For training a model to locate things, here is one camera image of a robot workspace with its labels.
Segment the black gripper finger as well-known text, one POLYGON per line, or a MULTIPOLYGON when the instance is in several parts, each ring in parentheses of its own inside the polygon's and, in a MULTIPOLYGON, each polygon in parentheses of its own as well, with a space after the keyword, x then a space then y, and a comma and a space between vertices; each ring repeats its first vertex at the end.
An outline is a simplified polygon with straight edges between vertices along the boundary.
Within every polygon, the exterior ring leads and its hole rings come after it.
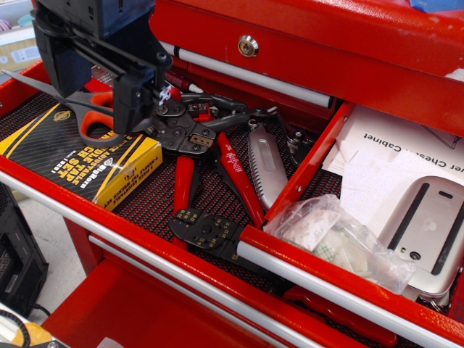
POLYGON ((165 73, 165 70, 112 71, 116 134, 129 134, 141 124, 150 124, 154 108, 170 99, 165 73))

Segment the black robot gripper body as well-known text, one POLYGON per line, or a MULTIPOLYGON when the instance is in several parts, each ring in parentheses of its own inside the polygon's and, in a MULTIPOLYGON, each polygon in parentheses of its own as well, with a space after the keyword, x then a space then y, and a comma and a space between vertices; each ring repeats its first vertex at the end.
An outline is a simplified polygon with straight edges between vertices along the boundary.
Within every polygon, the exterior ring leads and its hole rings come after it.
POLYGON ((141 72, 160 90, 173 60, 149 21, 154 1, 35 1, 38 49, 51 84, 67 97, 97 65, 114 77, 141 72))

